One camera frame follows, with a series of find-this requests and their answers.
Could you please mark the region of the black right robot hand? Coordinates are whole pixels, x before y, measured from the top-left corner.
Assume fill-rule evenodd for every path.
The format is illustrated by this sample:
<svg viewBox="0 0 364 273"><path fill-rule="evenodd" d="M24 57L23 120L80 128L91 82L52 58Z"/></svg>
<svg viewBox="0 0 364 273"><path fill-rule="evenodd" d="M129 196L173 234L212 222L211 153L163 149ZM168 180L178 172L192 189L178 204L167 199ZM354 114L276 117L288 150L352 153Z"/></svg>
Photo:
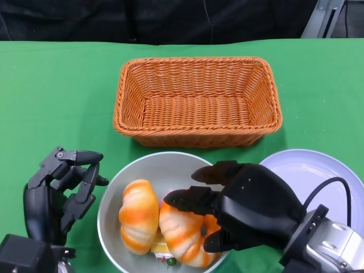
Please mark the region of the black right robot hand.
<svg viewBox="0 0 364 273"><path fill-rule="evenodd" d="M305 212L288 184L260 164L220 161L198 169L191 178L205 185L172 191L164 202L217 220L220 230L203 243L208 253L260 245L284 249Z"/></svg>

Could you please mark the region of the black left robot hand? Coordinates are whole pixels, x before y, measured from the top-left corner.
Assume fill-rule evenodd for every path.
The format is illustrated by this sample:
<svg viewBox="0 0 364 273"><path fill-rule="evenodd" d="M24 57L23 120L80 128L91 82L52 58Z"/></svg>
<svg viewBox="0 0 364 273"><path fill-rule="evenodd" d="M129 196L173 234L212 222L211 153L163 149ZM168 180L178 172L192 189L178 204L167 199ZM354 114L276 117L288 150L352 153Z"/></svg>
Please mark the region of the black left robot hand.
<svg viewBox="0 0 364 273"><path fill-rule="evenodd" d="M100 176L104 156L94 151L66 151L56 147L29 179L23 192L24 220L30 238L64 246L73 224L94 203L96 186L107 186Z"/></svg>

